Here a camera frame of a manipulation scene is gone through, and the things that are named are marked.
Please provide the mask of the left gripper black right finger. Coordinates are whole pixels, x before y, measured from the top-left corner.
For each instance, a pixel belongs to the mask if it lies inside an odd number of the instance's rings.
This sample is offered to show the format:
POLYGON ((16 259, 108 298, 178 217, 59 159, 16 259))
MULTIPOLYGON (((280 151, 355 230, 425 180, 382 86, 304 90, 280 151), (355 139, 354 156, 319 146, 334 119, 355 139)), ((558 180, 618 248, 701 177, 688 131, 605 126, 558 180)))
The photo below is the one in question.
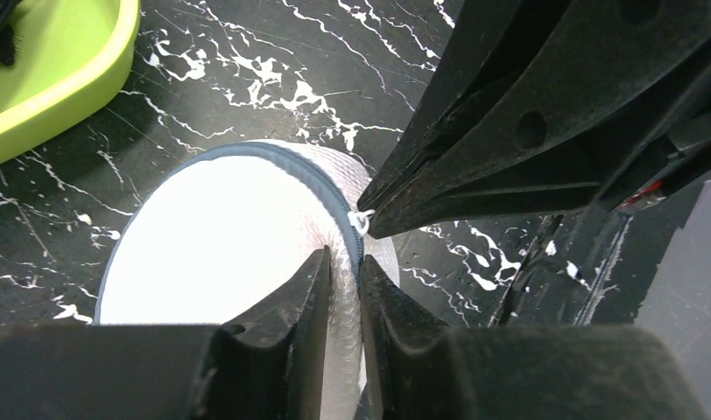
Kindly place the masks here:
POLYGON ((630 325, 451 326, 372 256, 359 270, 375 419, 703 419, 676 360, 630 325))

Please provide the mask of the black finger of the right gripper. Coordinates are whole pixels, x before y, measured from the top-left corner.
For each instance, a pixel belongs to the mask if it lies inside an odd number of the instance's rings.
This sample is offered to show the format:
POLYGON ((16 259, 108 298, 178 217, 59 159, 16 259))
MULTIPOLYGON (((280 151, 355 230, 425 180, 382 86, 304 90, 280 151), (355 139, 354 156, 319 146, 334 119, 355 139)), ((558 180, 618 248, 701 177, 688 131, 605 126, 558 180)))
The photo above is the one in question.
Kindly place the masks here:
MULTIPOLYGON (((467 1, 399 143, 593 138, 593 61, 631 40, 711 40, 711 1, 467 1)), ((665 137, 706 134, 711 101, 665 137)), ((708 143, 617 209, 658 204, 710 173, 708 143)))

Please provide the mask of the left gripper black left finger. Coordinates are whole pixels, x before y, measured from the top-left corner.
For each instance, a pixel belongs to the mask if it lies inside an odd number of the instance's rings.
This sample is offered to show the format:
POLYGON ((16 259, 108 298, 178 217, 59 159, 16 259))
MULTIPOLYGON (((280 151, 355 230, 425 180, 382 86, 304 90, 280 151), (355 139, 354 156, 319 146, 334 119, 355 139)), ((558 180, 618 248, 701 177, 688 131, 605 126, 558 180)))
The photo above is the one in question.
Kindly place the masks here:
POLYGON ((330 251, 222 325, 43 325, 0 338, 0 419, 317 419, 330 251))

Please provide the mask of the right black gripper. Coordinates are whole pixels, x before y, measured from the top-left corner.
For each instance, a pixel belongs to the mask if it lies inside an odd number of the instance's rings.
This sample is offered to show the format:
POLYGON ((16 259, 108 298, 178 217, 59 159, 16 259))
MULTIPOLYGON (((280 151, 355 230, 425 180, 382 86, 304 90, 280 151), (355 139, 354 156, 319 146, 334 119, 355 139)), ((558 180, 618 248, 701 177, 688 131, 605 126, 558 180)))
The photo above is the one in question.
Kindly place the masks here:
POLYGON ((403 139, 367 188, 377 238, 439 221, 612 211, 693 150, 668 130, 711 101, 711 40, 611 42, 593 61, 593 138, 403 139))

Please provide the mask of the white mesh laundry bag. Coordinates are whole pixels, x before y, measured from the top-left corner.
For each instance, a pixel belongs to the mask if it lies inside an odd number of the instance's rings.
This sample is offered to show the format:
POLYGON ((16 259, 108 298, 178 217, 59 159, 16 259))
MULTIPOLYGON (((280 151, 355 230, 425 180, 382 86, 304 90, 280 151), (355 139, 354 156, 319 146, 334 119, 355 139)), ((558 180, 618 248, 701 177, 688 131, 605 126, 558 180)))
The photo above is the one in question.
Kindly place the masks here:
POLYGON ((400 280, 392 240, 371 237, 356 207, 369 181, 352 157, 306 143, 252 140, 201 153, 131 217, 102 277, 94 322, 220 324, 329 248, 320 415, 354 418, 367 382, 357 267, 372 256, 400 280))

